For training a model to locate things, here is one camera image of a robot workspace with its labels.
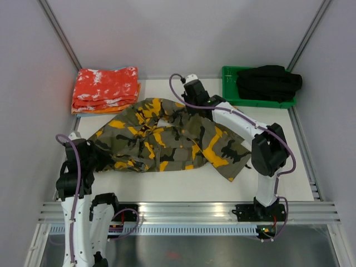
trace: stack of folded clothes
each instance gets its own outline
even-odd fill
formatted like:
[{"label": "stack of folded clothes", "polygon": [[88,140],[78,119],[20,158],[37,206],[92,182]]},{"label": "stack of folded clothes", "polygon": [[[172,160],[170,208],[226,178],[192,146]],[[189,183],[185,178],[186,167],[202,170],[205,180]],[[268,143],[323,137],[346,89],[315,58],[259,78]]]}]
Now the stack of folded clothes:
[{"label": "stack of folded clothes", "polygon": [[118,113],[136,103],[141,85],[136,67],[114,71],[79,71],[75,85],[72,114]]}]

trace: red fabric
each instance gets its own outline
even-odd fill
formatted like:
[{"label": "red fabric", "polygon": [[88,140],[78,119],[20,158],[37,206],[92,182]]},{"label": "red fabric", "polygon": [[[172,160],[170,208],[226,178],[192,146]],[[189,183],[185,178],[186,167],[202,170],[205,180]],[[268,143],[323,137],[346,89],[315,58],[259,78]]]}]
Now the red fabric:
[{"label": "red fabric", "polygon": [[72,113],[136,103],[139,96],[137,73],[136,67],[117,71],[80,70],[73,93]]}]

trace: black garment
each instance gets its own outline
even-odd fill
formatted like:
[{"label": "black garment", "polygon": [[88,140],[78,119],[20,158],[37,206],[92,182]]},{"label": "black garment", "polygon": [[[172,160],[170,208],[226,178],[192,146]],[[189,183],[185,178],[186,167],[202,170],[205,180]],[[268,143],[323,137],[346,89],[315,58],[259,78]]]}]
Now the black garment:
[{"label": "black garment", "polygon": [[267,65],[238,71],[236,84],[241,99],[291,101],[301,88],[301,75],[291,74],[282,66]]}]

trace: camouflage fabric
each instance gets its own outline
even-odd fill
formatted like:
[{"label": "camouflage fabric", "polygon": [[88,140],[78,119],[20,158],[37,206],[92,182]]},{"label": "camouflage fabric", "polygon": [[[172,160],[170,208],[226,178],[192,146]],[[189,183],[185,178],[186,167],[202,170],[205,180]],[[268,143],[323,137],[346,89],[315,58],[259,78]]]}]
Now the camouflage fabric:
[{"label": "camouflage fabric", "polygon": [[[159,119],[171,126],[158,127]],[[110,155],[103,171],[189,170],[210,161],[233,181],[250,158],[240,136],[161,98],[147,98],[126,108],[89,140]]]}]

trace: green plastic bin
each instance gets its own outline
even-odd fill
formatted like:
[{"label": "green plastic bin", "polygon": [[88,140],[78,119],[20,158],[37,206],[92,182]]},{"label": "green plastic bin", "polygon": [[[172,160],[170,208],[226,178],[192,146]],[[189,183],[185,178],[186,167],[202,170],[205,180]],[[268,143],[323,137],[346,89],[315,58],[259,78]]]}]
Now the green plastic bin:
[{"label": "green plastic bin", "polygon": [[222,95],[230,104],[234,106],[246,107],[273,107],[273,108],[290,108],[296,104],[295,97],[289,102],[278,103],[276,101],[250,100],[241,99],[239,96],[236,79],[237,71],[247,70],[251,67],[231,67],[224,66],[222,71]]}]

